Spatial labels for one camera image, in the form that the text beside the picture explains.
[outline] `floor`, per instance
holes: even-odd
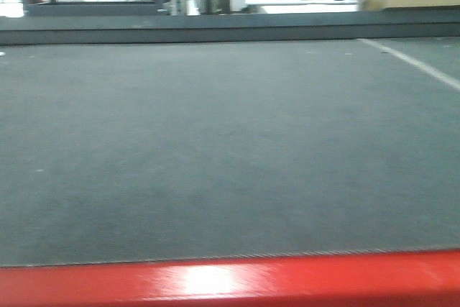
[[[378,43],[460,79],[458,37]],[[388,51],[0,51],[0,266],[459,247],[459,90]]]

